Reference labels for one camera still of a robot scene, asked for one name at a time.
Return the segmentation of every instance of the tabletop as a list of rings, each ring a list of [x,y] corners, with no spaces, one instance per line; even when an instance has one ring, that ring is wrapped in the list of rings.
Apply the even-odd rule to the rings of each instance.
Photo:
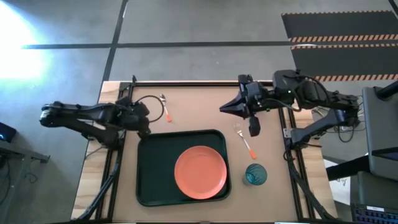
[[[120,82],[104,82],[99,102],[114,102],[118,97],[119,85]],[[161,93],[167,96],[167,106],[173,121],[168,123],[164,117],[151,123],[152,132],[164,133],[193,129],[217,129],[221,131],[227,142],[232,191],[226,199],[219,202],[143,207],[138,203],[135,196],[136,148],[140,139],[135,132],[127,132],[113,214],[114,221],[292,222],[297,220],[289,171],[287,163],[282,158],[284,145],[277,110],[257,114],[262,124],[262,130],[259,136],[250,138],[247,131],[247,121],[218,111],[221,105],[232,100],[238,94],[238,87],[135,87],[132,99],[137,100],[144,95],[159,95]],[[160,109],[156,100],[143,102],[151,111],[150,119],[159,115]],[[295,117],[298,127],[304,127],[313,122],[310,110],[295,113]],[[243,142],[234,132],[232,127],[234,123],[242,125],[245,138],[257,154],[255,161],[250,158]],[[317,141],[311,141],[311,143],[319,144]],[[98,142],[91,141],[87,153],[98,147],[100,147]],[[311,191],[326,210],[336,217],[335,204],[320,148],[308,147],[302,152]],[[103,149],[91,155],[85,161],[72,217],[81,215],[98,193],[105,158],[106,150]],[[254,162],[262,164],[267,169],[269,177],[263,186],[247,187],[241,179],[245,168]],[[307,217],[305,198],[300,189],[299,192],[304,217]],[[108,191],[104,200],[104,211],[109,206],[109,193],[110,191]]]

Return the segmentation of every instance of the blue cup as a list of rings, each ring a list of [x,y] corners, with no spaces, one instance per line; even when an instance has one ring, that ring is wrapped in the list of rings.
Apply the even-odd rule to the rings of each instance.
[[[246,185],[262,185],[267,180],[267,171],[260,164],[251,164],[246,169],[243,176],[243,182]]]

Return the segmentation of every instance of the electronic device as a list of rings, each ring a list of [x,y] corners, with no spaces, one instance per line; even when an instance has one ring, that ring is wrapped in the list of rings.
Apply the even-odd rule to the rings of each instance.
[[[360,171],[351,177],[351,204],[398,210],[398,182]]]
[[[11,143],[16,133],[17,130],[0,122],[0,141]]]
[[[363,88],[369,170],[398,181],[398,82]]]
[[[397,224],[398,210],[354,204],[351,206],[353,222],[370,224]]]

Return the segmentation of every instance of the gray floor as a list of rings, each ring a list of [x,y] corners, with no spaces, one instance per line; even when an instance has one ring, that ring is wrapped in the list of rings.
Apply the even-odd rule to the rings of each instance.
[[[9,223],[70,218],[87,141],[64,128],[39,124],[40,108],[55,100],[94,104],[108,49],[18,50],[21,44],[111,43],[122,0],[0,1],[0,121],[15,127],[15,143],[51,155],[32,163],[39,181],[24,181]],[[119,42],[286,41],[282,12],[391,10],[387,0],[130,0]],[[271,79],[295,68],[289,47],[117,49],[110,80],[235,80],[241,73]],[[326,83],[361,94],[389,81]],[[366,152],[364,131],[348,144],[322,137],[323,154],[340,160]]]

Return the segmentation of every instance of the caution tape stripe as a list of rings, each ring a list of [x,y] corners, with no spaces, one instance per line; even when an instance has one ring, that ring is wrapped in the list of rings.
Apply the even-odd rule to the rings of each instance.
[[[307,42],[335,42],[335,41],[366,41],[366,40],[398,40],[398,34],[381,34],[381,35],[336,35],[336,36],[319,36],[319,37],[291,37],[290,42],[307,43]]]
[[[315,76],[320,82],[338,81],[368,81],[368,80],[398,80],[398,74],[378,74],[378,75],[328,75]]]
[[[335,49],[335,48],[361,48],[361,47],[398,47],[398,44],[342,44],[342,45],[294,45],[290,49]]]
[[[343,12],[288,12],[288,13],[282,13],[282,16],[310,15],[310,14],[369,13],[369,12],[392,12],[392,11],[391,10],[372,10],[372,11],[343,11]]]

